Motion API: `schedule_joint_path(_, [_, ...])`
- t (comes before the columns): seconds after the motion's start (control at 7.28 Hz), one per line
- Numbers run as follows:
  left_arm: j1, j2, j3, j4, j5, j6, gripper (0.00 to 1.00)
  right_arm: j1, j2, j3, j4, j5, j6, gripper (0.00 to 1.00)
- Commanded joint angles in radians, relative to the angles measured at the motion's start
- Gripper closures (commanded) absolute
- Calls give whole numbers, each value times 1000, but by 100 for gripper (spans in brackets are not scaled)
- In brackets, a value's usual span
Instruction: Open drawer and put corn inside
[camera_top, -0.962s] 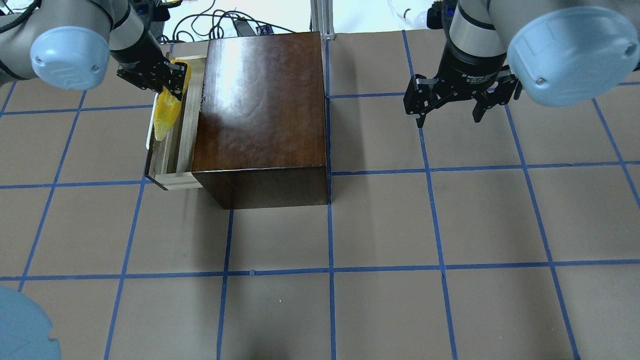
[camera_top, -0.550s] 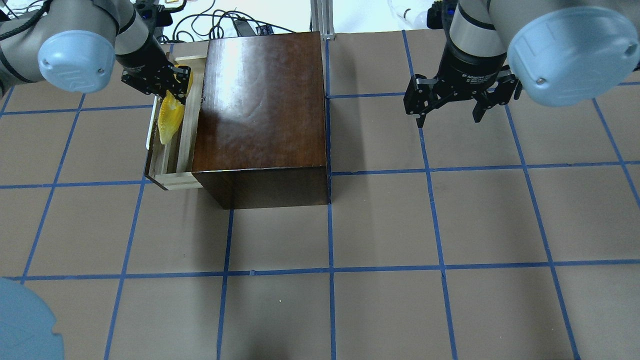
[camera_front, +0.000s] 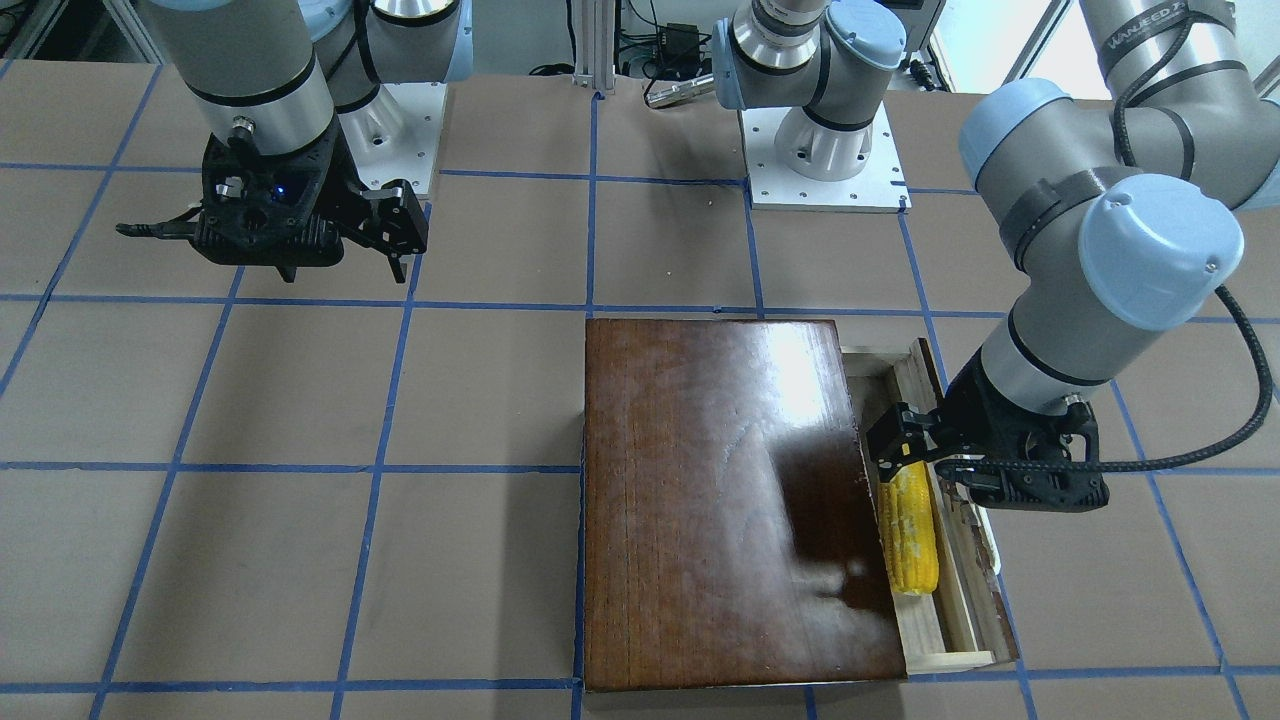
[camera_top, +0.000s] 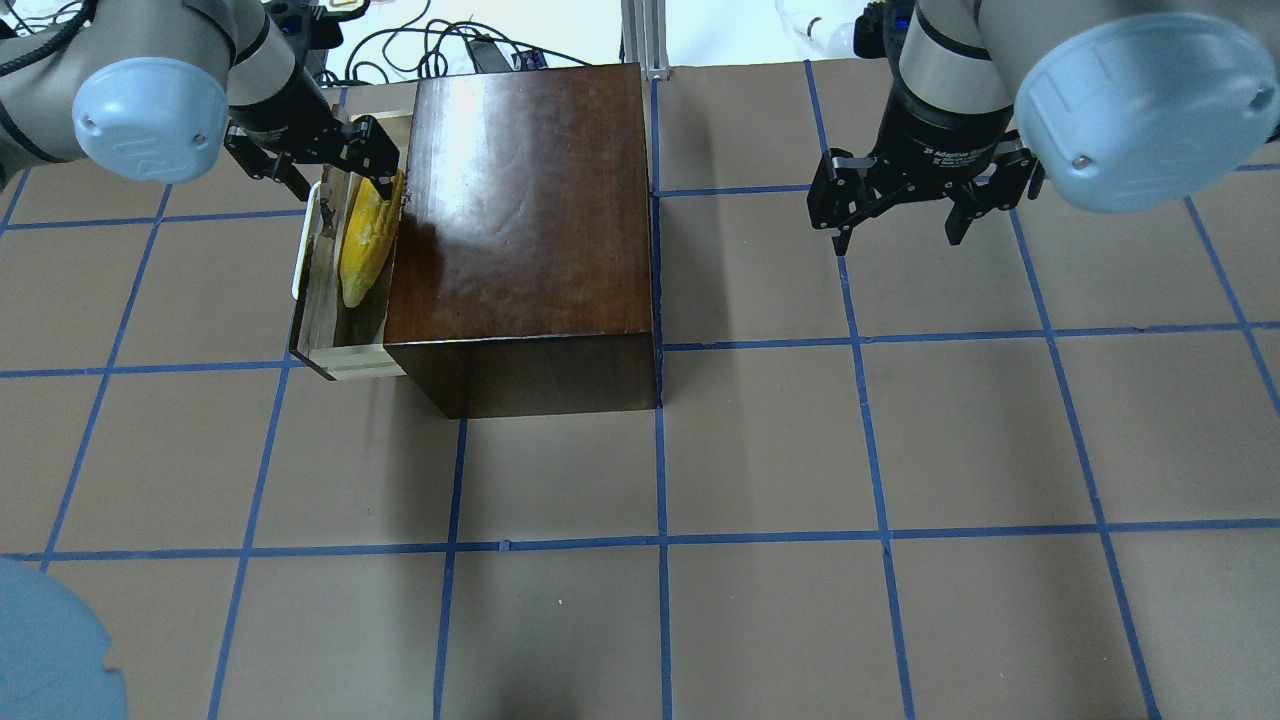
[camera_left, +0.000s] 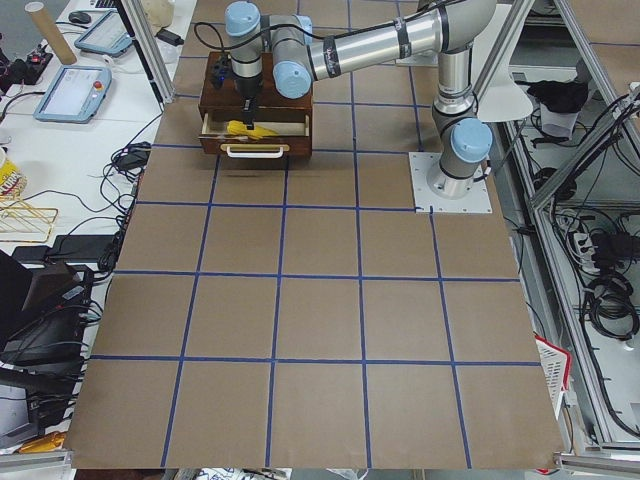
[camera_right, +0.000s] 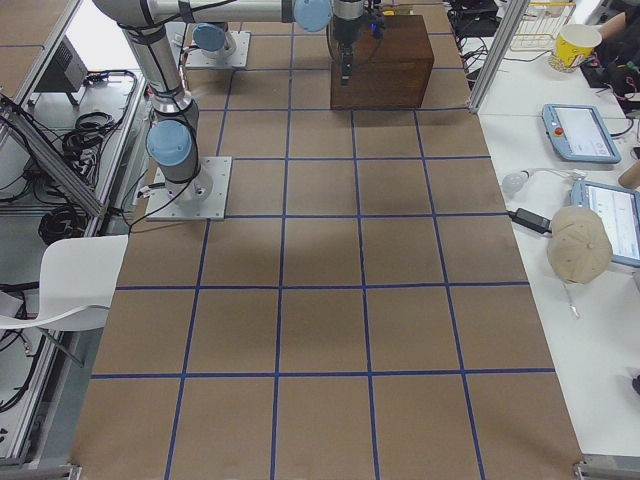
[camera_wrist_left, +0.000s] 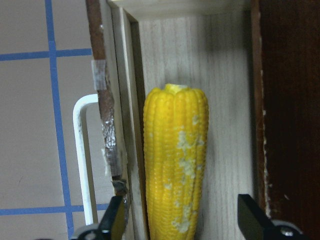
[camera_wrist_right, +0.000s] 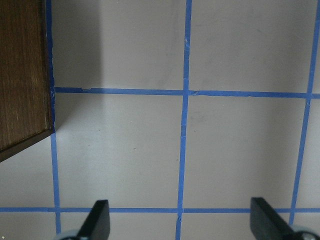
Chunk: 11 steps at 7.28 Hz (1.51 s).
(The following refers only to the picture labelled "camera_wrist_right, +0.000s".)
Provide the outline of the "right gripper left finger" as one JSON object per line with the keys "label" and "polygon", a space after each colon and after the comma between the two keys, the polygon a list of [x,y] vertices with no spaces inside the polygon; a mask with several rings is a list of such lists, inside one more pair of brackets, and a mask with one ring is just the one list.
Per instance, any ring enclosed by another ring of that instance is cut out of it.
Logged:
{"label": "right gripper left finger", "polygon": [[108,200],[97,200],[80,230],[76,240],[107,240],[111,231]]}

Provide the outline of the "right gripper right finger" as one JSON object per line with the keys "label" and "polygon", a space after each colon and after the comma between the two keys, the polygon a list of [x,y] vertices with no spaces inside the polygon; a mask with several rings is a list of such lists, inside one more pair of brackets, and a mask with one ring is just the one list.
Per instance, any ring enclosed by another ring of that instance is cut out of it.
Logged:
{"label": "right gripper right finger", "polygon": [[294,240],[295,232],[262,197],[250,199],[250,230],[256,240]]}

